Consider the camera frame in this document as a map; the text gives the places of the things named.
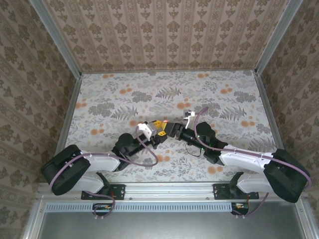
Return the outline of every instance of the floral tablecloth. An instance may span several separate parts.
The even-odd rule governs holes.
[[[220,140],[254,151],[276,150],[252,71],[82,75],[67,145],[107,152],[121,134],[134,136],[139,122],[166,119],[185,123],[184,109],[198,112],[204,106],[209,111],[199,121],[208,122]],[[187,149],[199,154],[195,147]],[[191,156],[185,143],[174,138],[155,152],[160,161],[155,167],[129,165],[121,172],[104,173],[110,182],[185,182],[230,180],[242,171]],[[154,161],[146,150],[133,159],[144,164]]]

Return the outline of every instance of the floral wallpaper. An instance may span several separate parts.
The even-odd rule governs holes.
[[[319,222],[319,1],[305,0],[262,73],[288,152],[310,172]]]
[[[82,75],[82,86],[73,115],[67,145],[83,151],[109,152],[118,137],[135,137],[138,123],[168,120],[186,123],[184,109],[209,111],[207,121],[217,137],[240,148],[276,151],[266,113],[252,71],[118,73]],[[112,182],[217,181],[230,180],[241,171],[209,163],[199,149],[168,138],[155,150],[159,164],[152,168],[129,165],[106,173]],[[143,150],[132,157],[151,164]]]
[[[28,1],[0,1],[0,239],[19,238],[75,79]]]
[[[288,0],[45,0],[83,72],[253,69]]]

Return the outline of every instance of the fern leaf pattern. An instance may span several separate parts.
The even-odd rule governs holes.
[[[112,115],[111,118],[119,119],[119,120],[128,120],[130,117],[135,116],[138,114],[138,111],[134,106],[132,108],[126,106],[120,107],[117,109]]]
[[[245,116],[247,113],[244,109],[241,109],[240,106],[238,108],[236,107],[226,107],[226,109],[223,110],[223,112],[220,114],[220,118],[227,119],[227,120],[234,120]]]
[[[215,93],[217,90],[217,84],[212,81],[205,81],[205,84],[203,86],[203,90],[209,89],[211,93]]]
[[[252,142],[249,144],[248,149],[256,152],[268,152],[275,150],[276,145],[273,139],[270,140],[270,138],[260,138],[253,139]]]
[[[169,99],[173,99],[174,96],[178,96],[179,94],[181,94],[181,92],[177,87],[175,87],[175,89],[172,87],[169,87],[169,88],[164,87],[156,94],[155,97],[164,98],[164,99],[169,100]]]
[[[237,96],[236,101],[240,103],[256,101],[256,97],[254,95],[250,95],[242,91],[235,91],[234,96]]]

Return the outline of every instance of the metal corner post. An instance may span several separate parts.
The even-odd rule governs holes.
[[[81,83],[82,83],[82,79],[78,79],[75,82],[72,97],[70,100],[70,104],[69,104],[68,110],[67,110],[66,115],[65,115],[60,138],[59,138],[58,144],[56,146],[55,155],[57,155],[59,152],[61,152],[65,147],[65,143],[66,143],[68,133],[70,130],[70,126],[72,123],[72,117],[73,117],[74,109],[76,106],[76,101],[77,101],[78,96],[80,94]]]
[[[273,133],[275,145],[276,145],[277,148],[284,149],[284,144],[283,144],[283,142],[281,140],[281,137],[280,137],[280,134],[279,134],[279,130],[278,130],[278,127],[277,127],[277,124],[276,124],[276,121],[275,121],[275,117],[274,117],[273,111],[271,109],[271,106],[270,106],[270,103],[269,103],[269,100],[268,100],[268,97],[267,97],[267,93],[266,93],[266,90],[265,90],[265,87],[264,87],[264,83],[263,83],[263,81],[261,79],[260,74],[254,73],[254,75],[255,75],[255,80],[256,80],[256,83],[257,83],[257,88],[259,90],[260,97],[261,97],[261,100],[262,100],[264,108],[265,108],[266,116],[268,118],[269,126],[270,126],[270,129],[271,129],[271,132]]]
[[[45,3],[42,0],[30,0],[32,6],[34,7],[35,11],[39,15],[41,21],[43,22],[46,30],[49,32],[52,40],[54,41],[55,45],[59,49],[61,55],[63,56],[66,64],[69,66],[72,74],[78,80],[80,79],[81,70],[80,67],[73,57],[71,49],[68,47],[67,43],[63,39],[61,32],[59,31],[58,27],[56,26],[53,18],[49,14],[48,9],[45,6]]]
[[[262,74],[303,0],[290,0],[255,67]]]
[[[296,209],[306,239],[318,239],[319,231],[309,202],[302,197],[296,202]]]

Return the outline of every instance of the black cable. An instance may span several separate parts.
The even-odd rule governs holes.
[[[199,149],[199,155],[194,155],[194,154],[191,154],[190,152],[188,152],[188,149],[187,149],[186,145],[189,145],[189,144],[188,144],[188,143],[185,144],[185,149],[186,149],[186,151],[187,151],[188,154],[190,154],[191,156],[194,156],[194,157],[200,157],[200,155],[201,155],[201,149]]]

